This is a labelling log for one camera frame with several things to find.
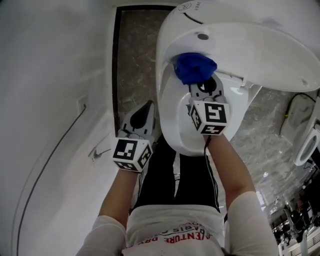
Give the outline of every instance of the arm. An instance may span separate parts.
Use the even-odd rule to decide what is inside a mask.
[[[241,194],[255,192],[249,171],[224,135],[212,136],[208,150],[225,190],[227,210]]]
[[[126,245],[126,226],[138,174],[119,170],[92,231],[76,256],[116,256]]]
[[[109,216],[126,228],[137,177],[138,174],[132,171],[121,169],[118,171],[103,200],[99,216]]]
[[[278,255],[278,247],[265,213],[261,210],[249,171],[224,135],[208,145],[225,190],[228,229],[225,245],[238,256]]]

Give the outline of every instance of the fiducial marker cube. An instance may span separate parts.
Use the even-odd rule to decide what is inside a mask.
[[[149,140],[116,137],[112,147],[113,162],[123,170],[141,173],[153,151]]]
[[[200,134],[221,135],[230,121],[229,104],[194,100],[190,116]]]

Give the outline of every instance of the white t-shirt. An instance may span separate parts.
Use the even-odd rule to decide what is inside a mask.
[[[77,256],[277,256],[275,237],[256,193],[236,198],[223,217],[204,205],[146,205],[130,215],[127,230],[99,216]]]

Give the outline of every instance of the wall outlet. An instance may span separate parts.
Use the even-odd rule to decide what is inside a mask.
[[[88,108],[89,108],[89,97],[88,97],[88,95],[85,95],[85,96],[83,96],[82,98],[80,98],[78,100],[79,114],[84,110],[85,105],[86,105],[86,109],[88,110]]]

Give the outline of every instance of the bathroom stall wall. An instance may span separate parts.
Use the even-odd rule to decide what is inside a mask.
[[[110,13],[107,0],[0,3],[1,256],[16,255],[23,206],[50,152],[78,116],[82,96],[88,95],[89,106],[29,202],[19,255],[74,255],[102,200],[94,190],[105,195],[115,176],[107,160],[95,168],[88,162],[88,151],[114,132],[106,73]]]

